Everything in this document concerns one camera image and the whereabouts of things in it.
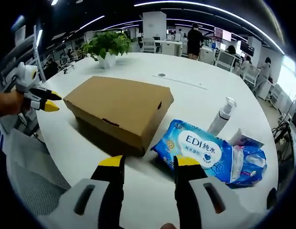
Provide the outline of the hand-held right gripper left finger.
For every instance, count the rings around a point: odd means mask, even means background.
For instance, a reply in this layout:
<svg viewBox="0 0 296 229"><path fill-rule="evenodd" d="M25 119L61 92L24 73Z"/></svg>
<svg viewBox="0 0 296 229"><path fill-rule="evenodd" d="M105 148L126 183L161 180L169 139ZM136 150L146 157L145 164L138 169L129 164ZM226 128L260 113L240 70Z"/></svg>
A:
<svg viewBox="0 0 296 229"><path fill-rule="evenodd" d="M102 160L91 178L82 179L59 199L57 208L40 216L46 229L118 229L124 199L125 156Z"/></svg>

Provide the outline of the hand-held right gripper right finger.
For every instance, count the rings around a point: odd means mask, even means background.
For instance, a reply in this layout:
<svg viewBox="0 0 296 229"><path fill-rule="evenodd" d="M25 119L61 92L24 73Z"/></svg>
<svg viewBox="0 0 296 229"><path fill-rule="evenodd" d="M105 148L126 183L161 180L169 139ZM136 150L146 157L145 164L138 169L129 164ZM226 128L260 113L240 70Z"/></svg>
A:
<svg viewBox="0 0 296 229"><path fill-rule="evenodd" d="M209 177L200 163L174 157L175 200L182 229L253 229L264 214L247 210L225 183Z"/></svg>

